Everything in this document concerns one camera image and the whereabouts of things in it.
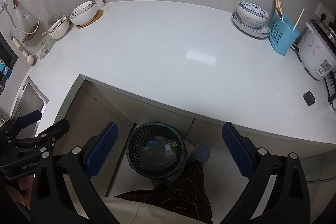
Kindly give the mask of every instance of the black mesh trash can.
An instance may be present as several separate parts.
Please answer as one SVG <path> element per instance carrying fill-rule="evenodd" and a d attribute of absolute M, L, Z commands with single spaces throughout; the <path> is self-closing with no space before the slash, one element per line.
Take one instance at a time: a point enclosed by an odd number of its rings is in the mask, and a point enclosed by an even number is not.
<path fill-rule="evenodd" d="M 147 171 L 140 167 L 140 154 L 150 138 L 162 136 L 176 141 L 176 162 L 161 171 Z M 149 179 L 163 179 L 174 175 L 183 164 L 187 155 L 184 142 L 175 128 L 161 122 L 149 122 L 136 128 L 128 137 L 126 155 L 130 167 L 140 175 Z"/>

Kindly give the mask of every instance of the cabinet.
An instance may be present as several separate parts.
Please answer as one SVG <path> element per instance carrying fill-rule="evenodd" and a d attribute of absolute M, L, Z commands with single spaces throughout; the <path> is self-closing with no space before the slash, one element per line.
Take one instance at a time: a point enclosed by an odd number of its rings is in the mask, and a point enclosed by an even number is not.
<path fill-rule="evenodd" d="M 83 87 L 79 89 L 65 116 L 70 122 L 70 130 L 56 142 L 53 154 L 61 155 L 69 153 L 75 146 L 82 147 L 89 138 L 99 135 L 108 122 L 116 123 L 119 132 L 118 139 L 106 158 L 99 174 L 91 179 L 98 194 L 105 196 L 132 127 L 127 124 L 127 122 L 130 122 L 128 119 L 122 117 L 126 122 L 123 121 L 109 110 L 111 106 L 106 107 L 106 104 L 110 104 L 109 102 L 101 104 L 101 98 L 97 100 L 97 96 L 95 98 L 92 94 L 96 95 L 94 92 L 88 93 Z M 64 176 L 64 178 L 73 202 L 77 202 L 78 199 L 70 178 L 68 176 Z"/>
<path fill-rule="evenodd" d="M 194 120 L 192 117 L 145 103 L 105 87 L 95 86 L 115 107 L 137 125 L 146 122 L 163 122 L 176 128 L 184 138 Z"/>
<path fill-rule="evenodd" d="M 295 152 L 300 158 L 304 158 L 334 149 L 333 146 L 282 140 L 240 130 L 238 132 L 242 136 L 248 137 L 257 148 L 265 147 L 273 155 L 287 156 L 290 152 Z M 217 124 L 195 119 L 186 139 L 191 143 L 228 151 L 222 139 L 222 126 Z"/>

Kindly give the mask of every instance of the wall socket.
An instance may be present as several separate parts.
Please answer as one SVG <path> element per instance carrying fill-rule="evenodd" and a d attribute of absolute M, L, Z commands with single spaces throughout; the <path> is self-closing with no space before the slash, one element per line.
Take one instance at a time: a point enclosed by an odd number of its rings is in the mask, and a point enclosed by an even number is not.
<path fill-rule="evenodd" d="M 0 12 L 2 11 L 3 7 L 5 7 L 6 5 L 7 5 L 7 1 L 6 0 L 0 0 Z"/>
<path fill-rule="evenodd" d="M 327 10 L 327 8 L 324 7 L 324 5 L 319 2 L 315 14 L 321 18 L 322 14 L 325 14 L 325 23 L 328 25 L 328 23 L 331 21 L 332 23 L 335 21 L 335 18 L 333 17 L 333 15 Z"/>

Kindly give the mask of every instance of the person's leg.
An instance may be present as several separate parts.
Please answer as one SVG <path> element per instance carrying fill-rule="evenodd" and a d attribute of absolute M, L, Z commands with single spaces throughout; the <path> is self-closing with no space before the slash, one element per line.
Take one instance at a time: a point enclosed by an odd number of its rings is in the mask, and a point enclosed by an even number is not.
<path fill-rule="evenodd" d="M 200 146 L 184 167 L 184 172 L 169 187 L 160 185 L 154 190 L 140 190 L 116 196 L 151 204 L 204 223 L 212 224 L 211 206 L 204 191 L 203 165 L 210 150 Z"/>
<path fill-rule="evenodd" d="M 204 175 L 200 161 L 187 162 L 183 174 L 162 195 L 169 199 L 161 204 L 150 204 L 204 223 L 212 223 L 211 205 L 204 191 Z"/>

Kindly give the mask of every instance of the beige jacket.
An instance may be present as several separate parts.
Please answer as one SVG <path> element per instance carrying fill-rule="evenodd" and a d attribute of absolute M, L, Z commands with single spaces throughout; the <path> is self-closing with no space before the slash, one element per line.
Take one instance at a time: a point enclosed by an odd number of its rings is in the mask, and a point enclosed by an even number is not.
<path fill-rule="evenodd" d="M 165 209 L 121 198 L 101 198 L 120 224 L 204 224 L 201 221 Z M 80 203 L 75 203 L 78 214 L 87 218 Z"/>

